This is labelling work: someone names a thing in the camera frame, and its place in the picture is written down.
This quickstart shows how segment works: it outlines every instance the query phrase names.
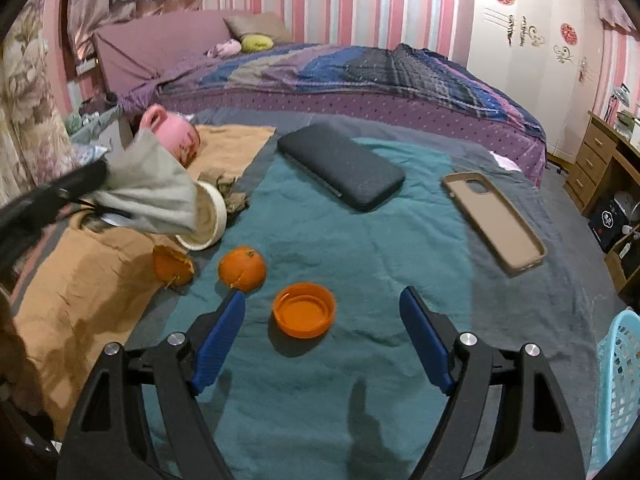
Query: metal screw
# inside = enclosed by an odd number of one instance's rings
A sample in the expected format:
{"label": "metal screw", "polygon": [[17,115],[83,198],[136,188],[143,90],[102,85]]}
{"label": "metal screw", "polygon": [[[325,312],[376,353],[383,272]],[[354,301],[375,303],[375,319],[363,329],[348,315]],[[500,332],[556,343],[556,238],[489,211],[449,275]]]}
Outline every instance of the metal screw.
{"label": "metal screw", "polygon": [[531,357],[537,357],[540,355],[540,347],[536,344],[529,343],[525,345],[524,351],[529,354]]}
{"label": "metal screw", "polygon": [[187,336],[185,336],[182,332],[174,332],[166,339],[166,341],[171,346],[180,346],[186,341],[186,339]]}
{"label": "metal screw", "polygon": [[460,334],[460,342],[465,346],[473,346],[478,342],[478,338],[471,332]]}
{"label": "metal screw", "polygon": [[107,355],[116,355],[120,351],[120,343],[109,343],[104,347],[104,353]]}

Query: floral curtain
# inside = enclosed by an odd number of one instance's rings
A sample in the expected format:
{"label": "floral curtain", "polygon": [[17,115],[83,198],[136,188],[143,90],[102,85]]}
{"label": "floral curtain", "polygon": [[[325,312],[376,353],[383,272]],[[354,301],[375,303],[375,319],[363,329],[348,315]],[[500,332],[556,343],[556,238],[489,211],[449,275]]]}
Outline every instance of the floral curtain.
{"label": "floral curtain", "polygon": [[76,164],[46,76],[43,7],[27,3],[0,47],[0,206]]}

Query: gray blanket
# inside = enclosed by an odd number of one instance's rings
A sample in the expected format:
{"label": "gray blanket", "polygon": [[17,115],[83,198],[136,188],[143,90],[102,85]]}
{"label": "gray blanket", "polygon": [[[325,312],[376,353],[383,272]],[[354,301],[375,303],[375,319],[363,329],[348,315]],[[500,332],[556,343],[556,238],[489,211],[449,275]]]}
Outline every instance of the gray blanket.
{"label": "gray blanket", "polygon": [[[542,347],[574,416],[584,459],[588,463],[597,388],[591,313],[581,286],[562,257],[559,234],[544,210],[537,190],[522,174],[500,169],[491,155],[475,144],[343,116],[221,109],[202,112],[194,122],[277,127],[274,138],[260,151],[241,179],[241,185],[248,193],[258,186],[271,166],[276,156],[276,138],[319,122],[329,123],[351,137],[419,144],[449,155],[456,171],[480,170],[485,173],[534,227],[547,246],[548,255],[542,265],[516,278],[509,278],[476,231],[466,225],[466,244],[472,269],[469,328],[489,344],[501,348],[517,349],[528,341]],[[200,265],[204,266],[214,252],[198,254],[202,259]],[[129,346],[156,343],[176,303],[177,299],[167,291],[154,298],[145,319],[134,330]],[[483,453],[486,453],[492,436],[498,393],[492,391],[488,401],[468,472],[480,468],[484,461]]]}

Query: pink stuffed toy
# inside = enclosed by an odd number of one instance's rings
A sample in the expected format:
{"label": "pink stuffed toy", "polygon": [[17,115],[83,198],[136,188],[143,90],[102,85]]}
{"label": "pink stuffed toy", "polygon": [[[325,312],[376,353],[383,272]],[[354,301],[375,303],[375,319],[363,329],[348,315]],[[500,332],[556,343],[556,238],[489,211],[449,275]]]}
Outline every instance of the pink stuffed toy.
{"label": "pink stuffed toy", "polygon": [[231,57],[240,54],[242,45],[239,41],[229,40],[219,43],[207,52],[207,57]]}

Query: white wardrobe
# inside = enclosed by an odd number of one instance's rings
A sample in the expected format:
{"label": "white wardrobe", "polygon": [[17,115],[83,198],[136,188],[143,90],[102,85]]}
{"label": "white wardrobe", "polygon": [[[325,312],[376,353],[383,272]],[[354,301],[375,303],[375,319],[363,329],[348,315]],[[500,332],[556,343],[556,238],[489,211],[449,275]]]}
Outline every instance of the white wardrobe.
{"label": "white wardrobe", "polygon": [[574,162],[603,35],[596,0],[476,0],[467,68],[540,121],[549,153]]}

